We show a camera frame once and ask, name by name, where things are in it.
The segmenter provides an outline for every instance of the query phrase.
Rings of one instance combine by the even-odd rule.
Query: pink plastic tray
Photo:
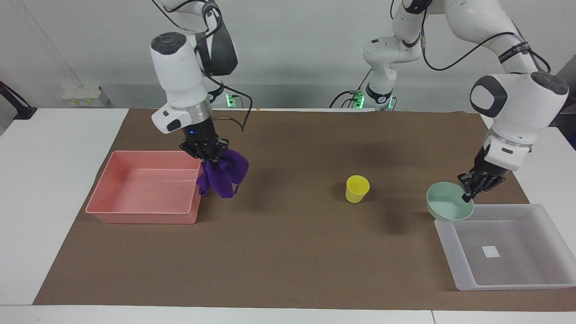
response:
[[[86,206],[106,223],[194,224],[200,161],[183,151],[112,152]]]

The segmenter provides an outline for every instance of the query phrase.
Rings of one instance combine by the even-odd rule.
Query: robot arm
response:
[[[234,45],[213,0],[162,3],[168,12],[201,16],[207,31],[163,33],[152,41],[152,62],[167,101],[152,115],[152,121],[164,134],[182,129],[182,150],[203,161],[216,161],[228,147],[228,140],[219,138],[215,131],[202,78],[225,76],[236,68]]]
[[[561,79],[538,71],[528,42],[497,0],[402,0],[392,23],[396,36],[382,38],[396,42],[385,42],[391,46],[383,47],[382,39],[376,39],[365,47],[364,56],[375,72],[365,89],[369,104],[387,106],[396,80],[390,64],[418,59],[422,55],[414,48],[418,43],[425,51],[425,39],[417,33],[427,12],[446,14],[454,35],[472,43],[483,43],[502,32],[511,34],[483,44],[498,56],[506,73],[484,76],[472,87],[470,103],[480,114],[493,118],[494,124],[473,168],[458,176],[465,191],[463,200],[468,202],[502,183],[508,170],[518,170],[539,132],[564,105],[568,87]]]

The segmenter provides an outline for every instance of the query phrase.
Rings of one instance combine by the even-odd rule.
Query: white square sticker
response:
[[[498,249],[496,249],[496,247],[493,245],[483,246],[482,250],[484,251],[484,255],[487,258],[499,258],[500,257],[500,253],[498,253]]]

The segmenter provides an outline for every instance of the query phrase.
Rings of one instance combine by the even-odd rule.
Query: mint green bowl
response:
[[[428,212],[437,220],[459,221],[470,217],[474,211],[474,202],[464,202],[464,189],[452,182],[438,182],[426,192]]]

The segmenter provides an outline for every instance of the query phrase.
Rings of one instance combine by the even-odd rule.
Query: white table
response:
[[[1,323],[576,323],[576,312],[29,306],[126,113],[43,109],[31,120],[15,121],[0,137]],[[515,175],[530,202],[548,210],[574,253],[576,152],[557,129],[544,130],[533,150]]]

